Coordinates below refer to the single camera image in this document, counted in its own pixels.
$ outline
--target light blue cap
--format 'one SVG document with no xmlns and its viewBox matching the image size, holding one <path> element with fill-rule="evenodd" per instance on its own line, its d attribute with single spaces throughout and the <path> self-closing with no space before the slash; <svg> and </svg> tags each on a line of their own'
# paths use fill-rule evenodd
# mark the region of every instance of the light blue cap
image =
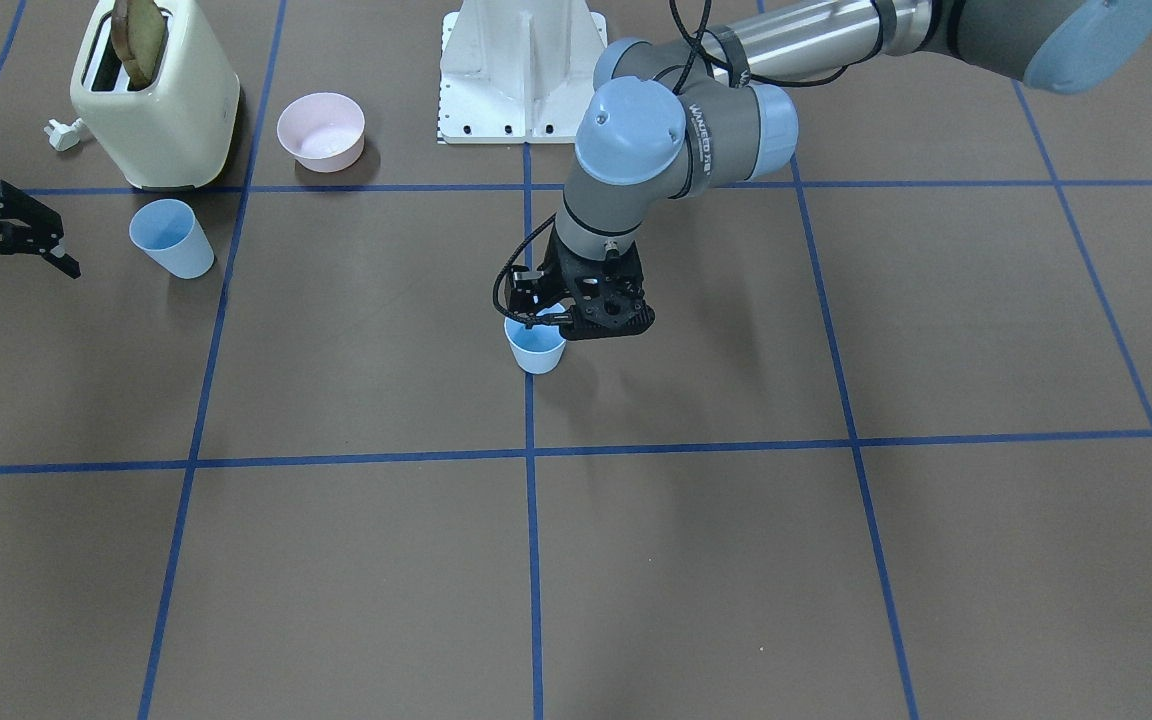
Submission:
<svg viewBox="0 0 1152 720">
<path fill-rule="evenodd" d="M 685 129 L 682 104 L 667 86 L 617 77 L 594 91 L 576 131 L 576 159 L 599 182 L 646 182 L 677 158 Z"/>
<path fill-rule="evenodd" d="M 1152 0 L 1087 0 L 1043 43 L 1025 85 L 1075 94 L 1123 67 L 1152 31 Z"/>
<path fill-rule="evenodd" d="M 781 88 L 752 85 L 758 97 L 758 161 L 751 179 L 783 168 L 799 145 L 799 112 Z"/>
<path fill-rule="evenodd" d="M 598 63 L 594 63 L 594 90 L 607 85 L 607 81 L 612 79 L 612 74 L 616 71 L 616 65 L 621 63 L 621 58 L 641 41 L 646 40 L 641 37 L 622 37 L 602 51 L 598 56 Z"/>
</svg>

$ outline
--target white mounting bracket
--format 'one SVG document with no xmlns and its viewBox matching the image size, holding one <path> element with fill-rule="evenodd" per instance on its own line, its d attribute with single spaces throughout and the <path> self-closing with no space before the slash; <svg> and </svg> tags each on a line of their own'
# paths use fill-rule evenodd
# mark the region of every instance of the white mounting bracket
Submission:
<svg viewBox="0 0 1152 720">
<path fill-rule="evenodd" d="M 585 0 L 465 0 L 444 17 L 439 141 L 574 142 L 605 47 Z"/>
</svg>

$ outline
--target silver metal tube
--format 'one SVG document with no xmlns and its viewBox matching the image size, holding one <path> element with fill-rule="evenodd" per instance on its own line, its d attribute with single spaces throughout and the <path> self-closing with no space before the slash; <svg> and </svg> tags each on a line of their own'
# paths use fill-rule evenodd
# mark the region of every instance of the silver metal tube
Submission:
<svg viewBox="0 0 1152 720">
<path fill-rule="evenodd" d="M 931 29 L 933 0 L 887 1 L 895 10 L 896 26 L 888 29 L 890 39 L 881 51 L 914 53 Z M 882 22 L 870 0 L 804 0 L 730 28 L 745 47 L 751 73 L 793 81 L 864 60 L 879 43 Z M 713 37 L 705 37 L 703 46 L 710 55 L 723 58 Z M 726 82 L 727 73 L 717 68 L 714 78 Z"/>
</svg>

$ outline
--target white plug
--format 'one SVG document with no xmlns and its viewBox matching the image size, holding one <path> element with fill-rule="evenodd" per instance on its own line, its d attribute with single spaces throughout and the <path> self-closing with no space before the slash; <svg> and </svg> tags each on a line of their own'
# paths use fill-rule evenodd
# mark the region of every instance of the white plug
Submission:
<svg viewBox="0 0 1152 720">
<path fill-rule="evenodd" d="M 47 120 L 47 127 L 43 128 L 41 131 L 47 134 L 51 146 L 56 152 L 65 152 L 78 145 L 79 142 L 91 141 L 92 137 L 91 129 L 88 128 L 88 123 L 84 123 L 82 118 L 74 120 L 70 126 L 61 123 L 59 120 Z"/>
</svg>

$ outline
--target cup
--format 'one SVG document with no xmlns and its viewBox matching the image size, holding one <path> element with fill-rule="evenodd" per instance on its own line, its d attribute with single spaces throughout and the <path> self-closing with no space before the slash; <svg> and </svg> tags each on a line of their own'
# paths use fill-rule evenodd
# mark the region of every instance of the cup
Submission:
<svg viewBox="0 0 1152 720">
<path fill-rule="evenodd" d="M 539 314 L 562 313 L 562 305 L 546 306 Z M 509 350 L 518 366 L 532 376 L 548 373 L 563 356 L 567 340 L 559 334 L 556 325 L 526 325 L 511 318 L 503 319 L 503 336 L 509 341 Z"/>
<path fill-rule="evenodd" d="M 293 158 L 316 173 L 334 173 L 362 156 L 364 115 L 358 104 L 338 92 L 301 97 L 278 119 L 278 141 Z"/>
<path fill-rule="evenodd" d="M 132 215 L 127 232 L 136 247 L 177 278 L 197 278 L 217 260 L 194 210 L 182 200 L 150 202 Z"/>
</svg>

